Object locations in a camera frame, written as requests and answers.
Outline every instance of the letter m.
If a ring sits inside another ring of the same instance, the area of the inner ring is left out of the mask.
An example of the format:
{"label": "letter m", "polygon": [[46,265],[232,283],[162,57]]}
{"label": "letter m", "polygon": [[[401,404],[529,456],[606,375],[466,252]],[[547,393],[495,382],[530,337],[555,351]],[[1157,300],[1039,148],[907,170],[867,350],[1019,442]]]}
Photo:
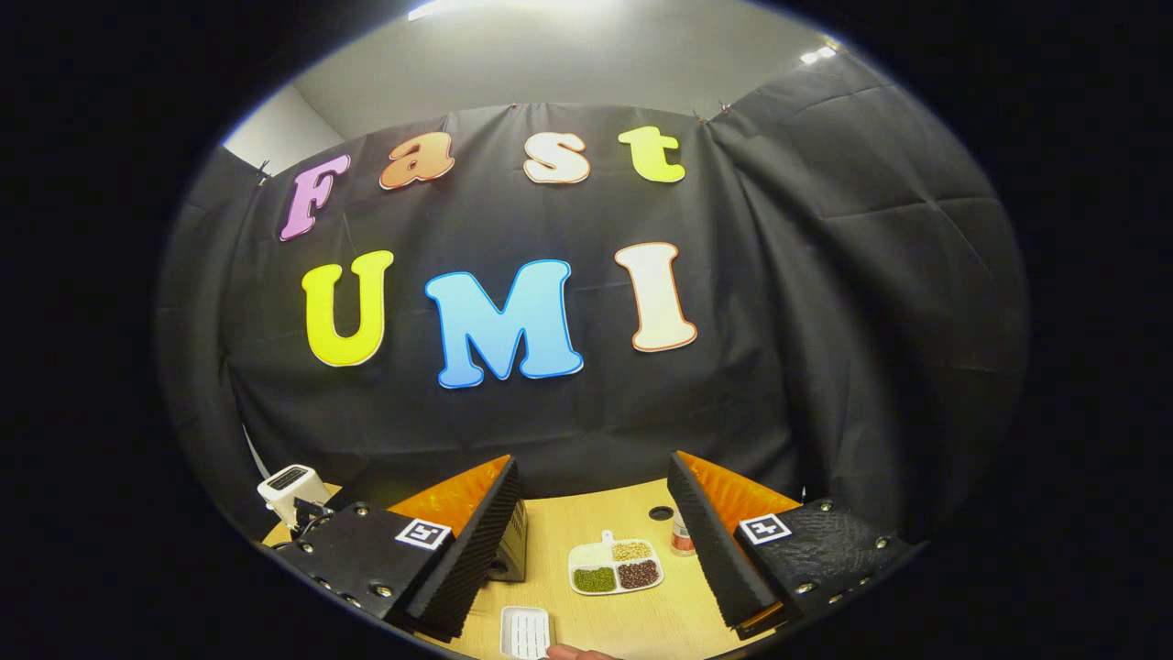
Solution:
{"label": "letter m", "polygon": [[423,286],[440,309],[445,388],[472,388],[484,381],[484,370],[473,365],[476,349],[500,381],[509,377],[521,339],[526,359],[521,373],[528,379],[565,376],[583,368],[583,358],[570,346],[563,283],[570,264],[557,259],[527,263],[517,270],[513,287],[499,309],[468,272],[441,274]]}

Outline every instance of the table surface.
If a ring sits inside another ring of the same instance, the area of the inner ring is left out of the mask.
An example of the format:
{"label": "table surface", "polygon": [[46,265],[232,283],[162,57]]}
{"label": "table surface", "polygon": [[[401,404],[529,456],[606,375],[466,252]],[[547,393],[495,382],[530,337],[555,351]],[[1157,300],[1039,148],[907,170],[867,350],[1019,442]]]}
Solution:
{"label": "table surface", "polygon": [[[337,487],[327,484],[331,495]],[[672,520],[653,520],[647,512],[672,506],[667,479],[595,494],[527,499],[529,517],[526,581],[489,581],[480,590],[460,638],[449,644],[416,634],[473,658],[503,658],[501,610],[514,605],[541,607],[550,614],[555,644],[592,648],[624,660],[704,659],[752,644],[725,627],[717,600],[700,572],[697,556],[672,554]],[[664,567],[659,585],[613,596],[582,596],[570,587],[567,556],[575,546],[598,543],[603,530],[616,539],[652,544]],[[278,525],[266,545],[289,540]]]}

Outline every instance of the white tray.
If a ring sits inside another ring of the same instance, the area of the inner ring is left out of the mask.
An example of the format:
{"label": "white tray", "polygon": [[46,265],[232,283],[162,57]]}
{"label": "white tray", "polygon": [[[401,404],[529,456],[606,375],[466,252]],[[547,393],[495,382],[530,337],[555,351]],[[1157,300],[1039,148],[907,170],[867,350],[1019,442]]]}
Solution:
{"label": "white tray", "polygon": [[[644,557],[643,559],[629,559],[626,562],[615,562],[611,554],[611,546],[624,543],[642,543],[647,546],[647,550],[651,551],[652,556]],[[602,557],[596,558],[595,562],[589,562],[583,559],[584,556],[594,553],[598,553]],[[576,562],[575,557],[576,554],[578,556],[578,562]],[[657,573],[656,581],[651,583],[650,585],[644,585],[642,587],[636,587],[630,590],[623,588],[623,585],[619,583],[619,566],[626,564],[639,564],[640,562],[647,562],[647,560],[656,563],[656,573]],[[567,567],[568,567],[567,577],[570,579],[570,588],[575,590],[575,592],[581,593],[583,596],[608,596],[612,593],[626,593],[629,591],[640,591],[640,590],[652,588],[653,586],[664,581],[664,566],[660,564],[659,556],[656,554],[656,547],[652,546],[652,544],[645,542],[644,539],[615,540],[615,536],[611,533],[611,530],[603,530],[603,540],[601,543],[589,543],[574,547],[570,551],[570,554],[567,557]],[[608,567],[615,573],[615,588],[612,591],[581,591],[575,585],[575,571],[579,570],[596,571],[603,567]]]}
{"label": "white tray", "polygon": [[541,660],[551,644],[545,610],[510,606],[501,611],[501,654],[506,658]]}

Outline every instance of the green beans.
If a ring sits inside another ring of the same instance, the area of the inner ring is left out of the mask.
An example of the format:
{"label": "green beans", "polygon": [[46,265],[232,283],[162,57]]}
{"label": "green beans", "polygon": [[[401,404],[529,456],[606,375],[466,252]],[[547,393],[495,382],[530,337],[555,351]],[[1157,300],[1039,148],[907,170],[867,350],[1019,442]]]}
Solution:
{"label": "green beans", "polygon": [[578,591],[588,593],[615,591],[615,571],[606,566],[594,571],[579,569],[575,571],[574,580]]}

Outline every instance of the black curtain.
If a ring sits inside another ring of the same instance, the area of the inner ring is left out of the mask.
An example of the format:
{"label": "black curtain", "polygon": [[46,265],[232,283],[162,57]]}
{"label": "black curtain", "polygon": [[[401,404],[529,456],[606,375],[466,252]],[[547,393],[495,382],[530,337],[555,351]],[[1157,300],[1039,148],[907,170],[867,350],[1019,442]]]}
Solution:
{"label": "black curtain", "polygon": [[[617,136],[649,124],[678,138],[667,157],[684,179],[633,170]],[[452,171],[381,189],[392,148],[435,130],[452,135]],[[526,138],[548,130],[585,141],[585,181],[522,172]],[[293,178],[343,154],[351,165],[312,231],[279,240]],[[526,497],[660,478],[679,449],[795,499],[846,499],[920,539],[990,460],[1026,361],[1022,265],[996,192],[942,122],[849,54],[708,122],[541,103],[388,128],[236,195],[199,231],[172,246],[201,263],[175,271],[194,298],[170,327],[190,351],[165,360],[199,362],[177,390],[182,440],[242,519],[264,512],[243,422],[269,468],[304,463],[338,484],[362,469],[427,484],[513,454]],[[633,291],[613,260],[650,240],[679,247],[680,304],[699,328],[658,354],[631,346]],[[343,266],[347,336],[359,322],[350,263],[373,250],[395,254],[382,347],[360,367],[326,367],[306,342],[301,275]],[[425,283],[469,271],[501,306],[517,268],[541,258],[571,265],[565,313],[583,370],[441,388]]]}

